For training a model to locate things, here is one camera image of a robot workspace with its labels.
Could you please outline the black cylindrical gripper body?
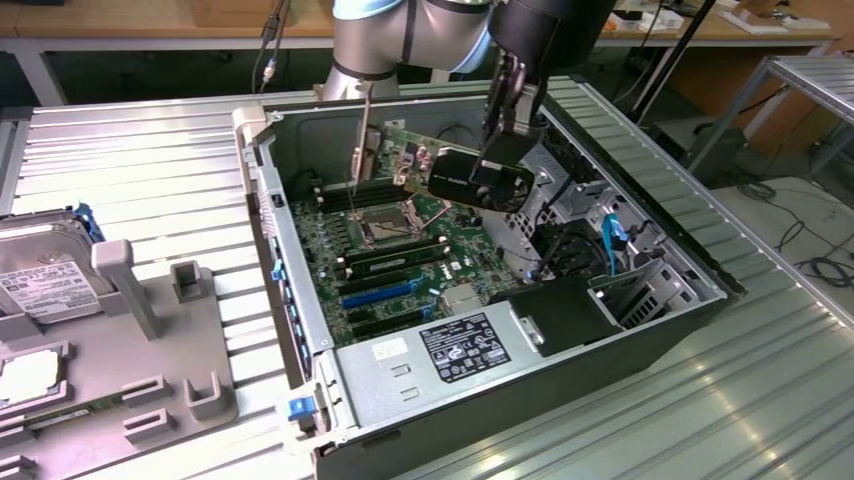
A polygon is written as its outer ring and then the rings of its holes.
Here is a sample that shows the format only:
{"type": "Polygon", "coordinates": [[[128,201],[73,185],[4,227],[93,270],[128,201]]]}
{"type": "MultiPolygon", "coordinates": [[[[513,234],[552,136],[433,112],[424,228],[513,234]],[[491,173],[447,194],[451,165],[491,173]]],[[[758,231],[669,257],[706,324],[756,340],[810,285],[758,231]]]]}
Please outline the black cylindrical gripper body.
{"type": "Polygon", "coordinates": [[[489,35],[501,50],[501,69],[549,76],[588,57],[613,2],[509,0],[495,4],[489,35]]]}

